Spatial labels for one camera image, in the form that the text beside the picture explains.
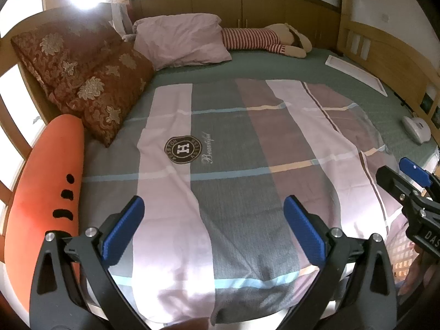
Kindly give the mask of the person right hand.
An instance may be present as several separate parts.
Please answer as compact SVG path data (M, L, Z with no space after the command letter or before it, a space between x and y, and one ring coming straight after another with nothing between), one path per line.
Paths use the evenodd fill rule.
M414 244L414 251L418 253L416 259L409 267L409 272L400 287L399 295L403 296L418 287L419 281L427 286L438 267L438 261L421 247Z

